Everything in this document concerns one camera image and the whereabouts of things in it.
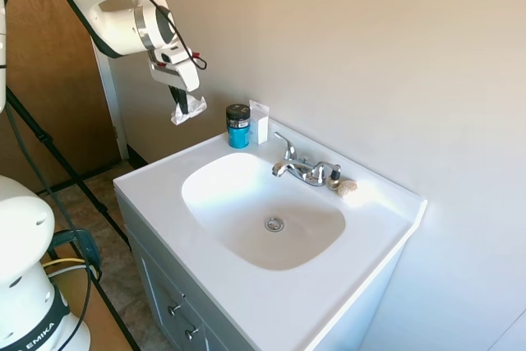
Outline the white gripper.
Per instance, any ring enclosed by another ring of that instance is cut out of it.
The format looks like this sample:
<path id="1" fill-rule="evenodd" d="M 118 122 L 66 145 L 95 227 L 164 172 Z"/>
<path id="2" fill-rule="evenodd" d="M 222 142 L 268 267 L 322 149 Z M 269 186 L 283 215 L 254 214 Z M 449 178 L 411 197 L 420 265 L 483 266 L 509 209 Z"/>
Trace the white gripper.
<path id="1" fill-rule="evenodd" d="M 169 85 L 175 104 L 183 115 L 187 115 L 189 109 L 186 91 L 192 92 L 200 87 L 198 72 L 193 63 L 190 60 L 177 64 L 149 61 L 149 66 L 152 78 L 159 83 Z"/>

